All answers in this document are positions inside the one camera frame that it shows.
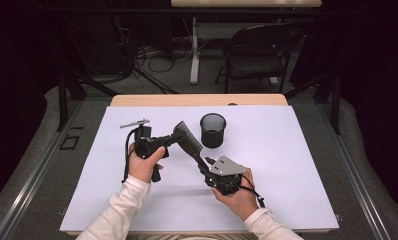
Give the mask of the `black mesh pen holder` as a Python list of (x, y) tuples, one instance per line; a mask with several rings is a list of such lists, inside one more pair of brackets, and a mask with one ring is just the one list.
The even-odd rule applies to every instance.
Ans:
[(201, 142), (207, 148), (218, 148), (222, 145), (226, 128), (225, 118), (218, 113), (208, 113), (200, 120)]

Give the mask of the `black horizontal bar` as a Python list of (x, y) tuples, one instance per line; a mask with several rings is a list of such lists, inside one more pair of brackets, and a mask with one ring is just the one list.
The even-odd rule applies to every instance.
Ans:
[(82, 9), (82, 8), (38, 8), (41, 14), (87, 14), (87, 15), (164, 15), (164, 16), (254, 16), (287, 18), (354, 18), (358, 11), (323, 11), (319, 9), (276, 10), (276, 9)]

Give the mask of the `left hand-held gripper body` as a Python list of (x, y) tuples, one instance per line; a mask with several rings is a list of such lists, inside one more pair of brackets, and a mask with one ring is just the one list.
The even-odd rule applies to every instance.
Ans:
[(135, 152), (139, 157), (146, 159), (150, 157), (161, 146), (165, 148), (165, 154), (163, 155), (163, 157), (169, 156), (167, 150), (169, 146), (165, 147), (163, 145), (163, 139), (165, 136), (152, 137), (151, 136), (152, 128), (150, 126), (146, 126), (146, 123), (149, 123), (149, 120), (142, 119), (139, 121), (135, 121), (120, 126), (121, 129), (132, 127), (132, 130), (127, 135), (125, 141), (125, 168), (124, 168), (123, 181), (125, 181), (129, 175), (128, 173), (129, 157), (131, 155), (131, 152), (129, 151), (129, 140), (131, 136), (134, 136)]

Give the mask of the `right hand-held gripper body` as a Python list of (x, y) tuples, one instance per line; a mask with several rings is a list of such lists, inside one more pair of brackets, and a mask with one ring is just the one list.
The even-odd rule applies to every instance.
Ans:
[(220, 156), (214, 165), (208, 167), (209, 175), (205, 176), (205, 183), (224, 196), (232, 195), (239, 190), (245, 170), (227, 156)]

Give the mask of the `white table sheet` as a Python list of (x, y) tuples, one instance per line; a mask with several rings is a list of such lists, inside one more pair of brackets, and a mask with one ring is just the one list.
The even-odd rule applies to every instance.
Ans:
[[(155, 136), (185, 122), (195, 136), (200, 119), (218, 113), (226, 121), (224, 140), (203, 156), (227, 156), (253, 173), (256, 191), (276, 219), (296, 231), (335, 230), (338, 223), (314, 160), (290, 106), (109, 107), (87, 156), (78, 185), (60, 226), (84, 230), (121, 188), (124, 147), (135, 121), (148, 120)], [(196, 162), (178, 145), (162, 160), (161, 179), (134, 218), (137, 233), (242, 232), (244, 223), (218, 202)]]

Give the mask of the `person's right hand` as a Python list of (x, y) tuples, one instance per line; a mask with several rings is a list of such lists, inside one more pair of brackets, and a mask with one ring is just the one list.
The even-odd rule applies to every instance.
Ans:
[(244, 188), (239, 189), (231, 196), (224, 196), (215, 188), (212, 188), (212, 192), (218, 201), (225, 204), (242, 221), (245, 221), (258, 209), (256, 196), (251, 192), (254, 189), (254, 183), (250, 168), (245, 170), (241, 185)]

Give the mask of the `white-legged wooden table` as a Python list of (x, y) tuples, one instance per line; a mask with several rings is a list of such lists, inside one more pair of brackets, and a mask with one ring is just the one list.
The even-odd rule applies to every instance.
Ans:
[[(271, 8), (275, 10), (287, 9), (318, 9), (322, 5), (322, 0), (171, 0), (171, 6), (187, 10), (218, 10), (227, 8), (228, 10), (245, 8), (258, 10)], [(251, 21), (245, 23), (218, 22), (203, 23), (199, 22), (197, 17), (192, 18), (192, 65), (190, 74), (190, 83), (197, 84), (199, 80), (199, 45), (198, 41), (202, 39), (229, 39), (241, 27), (247, 27)]]

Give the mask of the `black folding chair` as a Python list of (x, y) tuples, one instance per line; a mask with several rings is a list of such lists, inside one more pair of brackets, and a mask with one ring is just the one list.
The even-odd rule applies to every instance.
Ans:
[(237, 31), (223, 47), (215, 84), (223, 76), (228, 92), (231, 80), (279, 78), (281, 92), (292, 50), (303, 37), (303, 29), (292, 24), (260, 24)]

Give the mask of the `person's left hand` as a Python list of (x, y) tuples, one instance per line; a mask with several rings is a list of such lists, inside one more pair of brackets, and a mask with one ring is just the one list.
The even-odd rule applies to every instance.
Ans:
[(146, 159), (143, 159), (136, 154), (134, 143), (129, 146), (129, 151), (131, 152), (129, 157), (129, 175), (142, 182), (150, 183), (154, 167), (157, 166), (159, 170), (163, 168), (163, 166), (159, 164), (159, 161), (165, 154), (165, 148), (159, 147), (150, 157)]

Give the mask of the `black metal stand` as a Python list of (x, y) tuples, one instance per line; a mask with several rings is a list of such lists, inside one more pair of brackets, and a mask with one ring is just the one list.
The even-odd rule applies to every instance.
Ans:
[(339, 128), (339, 110), (341, 98), (341, 75), (336, 67), (330, 67), (328, 70), (318, 74), (315, 78), (295, 87), (284, 93), (286, 99), (305, 91), (311, 86), (317, 84), (317, 90), (313, 95), (315, 103), (326, 103), (331, 96), (330, 107), (330, 125), (337, 135), (340, 134)]
[(105, 93), (108, 96), (114, 97), (117, 92), (93, 80), (90, 76), (78, 70), (66, 70), (61, 73), (58, 80), (58, 98), (59, 98), (59, 126), (58, 131), (61, 131), (68, 122), (68, 103), (67, 93), (77, 100), (82, 101), (87, 96), (82, 84), (86, 83), (95, 89)]

